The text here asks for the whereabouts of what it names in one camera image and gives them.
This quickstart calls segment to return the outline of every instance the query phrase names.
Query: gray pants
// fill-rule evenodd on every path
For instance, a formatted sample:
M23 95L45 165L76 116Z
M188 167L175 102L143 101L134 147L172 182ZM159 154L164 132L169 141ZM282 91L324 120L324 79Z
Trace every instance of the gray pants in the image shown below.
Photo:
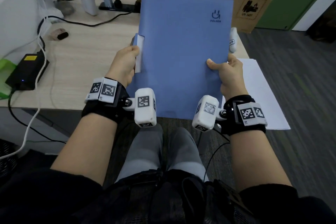
M161 167L162 127L141 128L128 150L125 163L116 182L130 175ZM203 180L205 168L197 146L185 128L177 128L169 136L167 170L179 169L194 174Z

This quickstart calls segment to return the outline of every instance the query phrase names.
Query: charger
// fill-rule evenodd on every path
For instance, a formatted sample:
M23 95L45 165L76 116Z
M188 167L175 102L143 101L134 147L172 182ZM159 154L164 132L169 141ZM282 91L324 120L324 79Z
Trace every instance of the charger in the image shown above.
M36 77L43 64L44 54L42 51L39 51L36 54L26 54L7 78L6 84L14 90L34 90ZM48 64L49 61L47 60L38 81L40 81Z

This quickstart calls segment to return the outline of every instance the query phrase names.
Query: yellow label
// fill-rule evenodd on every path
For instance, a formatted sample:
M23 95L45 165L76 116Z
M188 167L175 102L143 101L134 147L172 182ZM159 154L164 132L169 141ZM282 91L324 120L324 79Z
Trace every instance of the yellow label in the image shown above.
M26 56L24 60L36 60L37 56Z

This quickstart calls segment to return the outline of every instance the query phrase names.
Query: desk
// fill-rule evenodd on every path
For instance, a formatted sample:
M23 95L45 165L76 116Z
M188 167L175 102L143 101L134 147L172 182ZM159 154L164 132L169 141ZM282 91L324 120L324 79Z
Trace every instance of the desk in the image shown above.
M102 1L96 0L96 4L99 5ZM122 1L135 3L135 0ZM99 10L99 14L93 17L83 11L80 0L72 3L76 12L67 17L71 21L95 24L119 14ZM68 23L53 24L51 30L65 28L69 37L61 41L46 41L50 64L38 87L42 109L82 110L92 80L103 77L116 52L130 44L132 37L138 32L139 20L140 14L129 14L96 28ZM240 39L235 55L238 58L248 58ZM7 101L0 101L0 106L7 106ZM15 93L12 106L37 108L35 90Z

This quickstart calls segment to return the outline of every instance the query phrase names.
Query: black wrist strap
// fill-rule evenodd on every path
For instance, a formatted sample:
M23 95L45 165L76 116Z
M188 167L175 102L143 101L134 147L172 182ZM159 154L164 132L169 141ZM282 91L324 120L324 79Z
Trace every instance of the black wrist strap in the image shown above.
M254 99L250 95L240 95L235 96L224 104L224 110L226 110L226 118L227 120L218 122L221 125L221 133L225 135L233 135L243 131L250 130L260 130L266 133L266 127L262 124L252 125L252 126L244 126L243 120L239 114L239 110L237 105L254 102Z
M125 98L129 98L129 95L125 87L118 82L117 89L115 91L115 101L113 104L98 100L89 100L82 111L82 117L88 115L89 113L96 113L119 124L124 117L127 116L127 111L123 109L122 103L119 101L120 99Z

